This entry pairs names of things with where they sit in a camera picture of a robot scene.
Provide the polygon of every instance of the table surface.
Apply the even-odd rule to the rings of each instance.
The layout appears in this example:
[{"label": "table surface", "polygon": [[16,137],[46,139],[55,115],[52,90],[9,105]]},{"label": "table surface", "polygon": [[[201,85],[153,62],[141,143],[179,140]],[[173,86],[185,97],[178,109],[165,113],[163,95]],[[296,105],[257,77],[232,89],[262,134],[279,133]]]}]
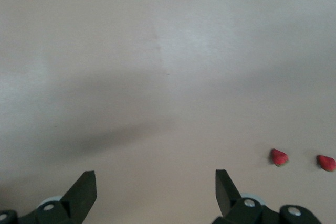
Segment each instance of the table surface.
[{"label": "table surface", "polygon": [[[85,223],[211,223],[215,170],[334,223],[336,0],[0,0],[0,208],[95,170]],[[278,168],[271,148],[289,155]]]}]

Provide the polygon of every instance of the screw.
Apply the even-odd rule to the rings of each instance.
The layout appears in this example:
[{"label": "screw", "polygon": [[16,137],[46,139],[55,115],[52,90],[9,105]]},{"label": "screw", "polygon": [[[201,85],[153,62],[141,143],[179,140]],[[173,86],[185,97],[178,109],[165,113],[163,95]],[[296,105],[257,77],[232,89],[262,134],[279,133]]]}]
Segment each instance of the screw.
[{"label": "screw", "polygon": [[254,203],[254,201],[251,200],[251,199],[245,199],[245,200],[244,200],[244,204],[245,204],[245,206],[247,206],[247,207],[255,207],[255,206],[256,206],[256,204]]},{"label": "screw", "polygon": [[6,219],[8,214],[2,214],[0,215],[0,221]]},{"label": "screw", "polygon": [[288,211],[290,214],[295,215],[295,216],[300,216],[301,212],[299,209],[297,209],[296,207],[289,207]]},{"label": "screw", "polygon": [[49,210],[51,210],[51,209],[53,209],[54,208],[54,204],[48,204],[48,205],[46,205],[44,208],[43,208],[43,210],[44,211],[49,211]]}]

